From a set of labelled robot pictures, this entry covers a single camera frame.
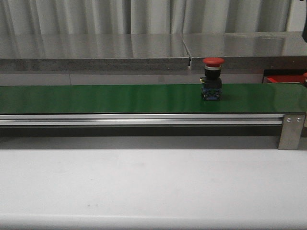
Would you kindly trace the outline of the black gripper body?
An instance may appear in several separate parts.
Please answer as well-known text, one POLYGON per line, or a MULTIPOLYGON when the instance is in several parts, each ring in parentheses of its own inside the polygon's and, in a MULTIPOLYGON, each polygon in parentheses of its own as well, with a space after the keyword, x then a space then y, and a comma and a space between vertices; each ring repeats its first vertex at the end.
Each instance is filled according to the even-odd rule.
POLYGON ((302 32, 302 38, 304 39, 305 42, 307 42, 307 31, 302 32))

